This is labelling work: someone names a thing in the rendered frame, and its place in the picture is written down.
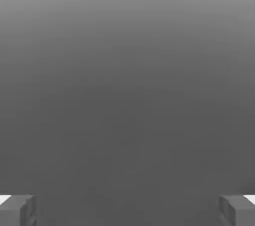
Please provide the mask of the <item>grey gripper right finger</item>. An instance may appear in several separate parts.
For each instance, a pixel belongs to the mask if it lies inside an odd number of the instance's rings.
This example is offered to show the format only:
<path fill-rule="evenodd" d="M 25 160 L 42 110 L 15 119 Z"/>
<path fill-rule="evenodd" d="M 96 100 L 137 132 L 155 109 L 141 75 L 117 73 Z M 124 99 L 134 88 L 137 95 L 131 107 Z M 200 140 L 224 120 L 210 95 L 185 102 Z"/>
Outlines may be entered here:
<path fill-rule="evenodd" d="M 255 226 L 255 195 L 220 195 L 221 226 Z"/>

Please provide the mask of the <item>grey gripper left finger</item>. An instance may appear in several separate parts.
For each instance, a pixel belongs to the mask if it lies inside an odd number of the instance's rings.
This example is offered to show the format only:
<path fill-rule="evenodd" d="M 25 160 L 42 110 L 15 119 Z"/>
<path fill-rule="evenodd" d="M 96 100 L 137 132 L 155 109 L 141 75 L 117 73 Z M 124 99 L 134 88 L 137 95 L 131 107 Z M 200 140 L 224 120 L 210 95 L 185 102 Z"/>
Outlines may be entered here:
<path fill-rule="evenodd" d="M 36 196 L 0 194 L 0 226 L 37 226 Z"/>

